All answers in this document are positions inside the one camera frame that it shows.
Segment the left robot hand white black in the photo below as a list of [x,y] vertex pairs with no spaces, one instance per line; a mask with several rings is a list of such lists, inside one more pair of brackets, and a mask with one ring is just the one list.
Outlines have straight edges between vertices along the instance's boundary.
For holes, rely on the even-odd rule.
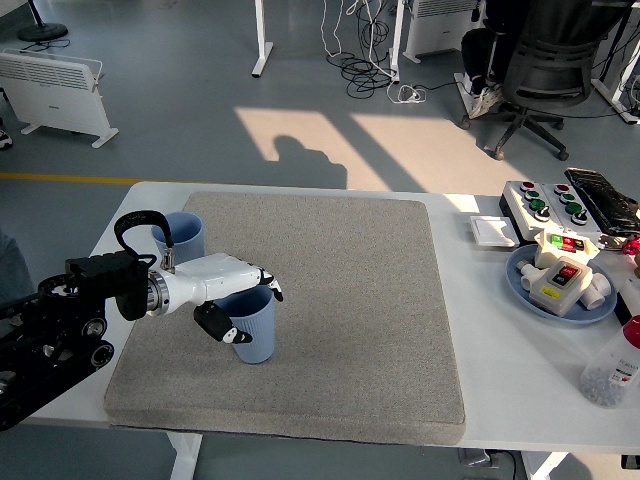
[[277,300],[283,299],[278,281],[262,267],[226,253],[196,258],[171,271],[149,273],[147,313],[161,316],[192,304],[194,320],[209,336],[227,344],[247,344],[253,337],[237,328],[215,302],[258,285],[269,287]]

